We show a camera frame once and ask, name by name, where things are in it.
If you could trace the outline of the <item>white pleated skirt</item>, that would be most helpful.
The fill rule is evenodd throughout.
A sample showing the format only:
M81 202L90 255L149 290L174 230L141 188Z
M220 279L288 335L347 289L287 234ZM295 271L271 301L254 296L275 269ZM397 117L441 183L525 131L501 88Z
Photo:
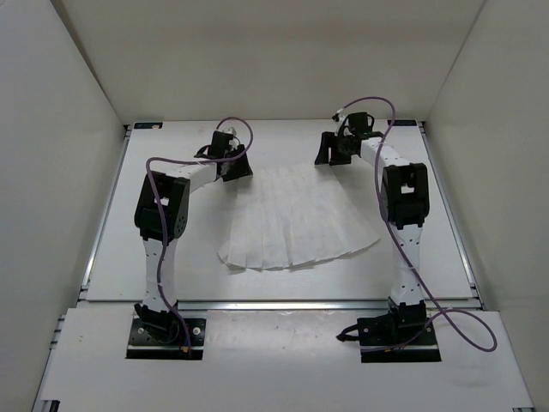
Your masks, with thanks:
M263 169L240 179L231 217L218 256L235 268L298 268L366 250L379 240L330 166Z

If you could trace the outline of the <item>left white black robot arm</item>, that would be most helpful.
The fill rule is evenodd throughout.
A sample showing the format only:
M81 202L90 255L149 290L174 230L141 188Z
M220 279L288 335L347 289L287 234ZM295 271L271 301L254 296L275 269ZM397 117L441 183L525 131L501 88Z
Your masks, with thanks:
M205 185L249 177L249 145L233 128L215 130L211 143L198 149L193 161L153 157L136 205L134 224L145 248L146 291L136 305L140 318L151 317L149 330L162 342L174 339L179 320L175 293L175 251L189 220L190 195Z

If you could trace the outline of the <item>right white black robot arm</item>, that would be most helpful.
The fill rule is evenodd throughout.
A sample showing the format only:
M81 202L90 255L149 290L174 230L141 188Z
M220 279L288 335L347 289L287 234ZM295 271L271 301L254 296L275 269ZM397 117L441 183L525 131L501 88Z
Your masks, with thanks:
M384 323L385 336L404 343L415 333L408 315L425 312L419 271L420 239L430 211L428 171L385 144L380 132L340 135L324 131L315 164L342 166L358 156L374 168L380 215L393 241L394 280L389 309L396 312Z

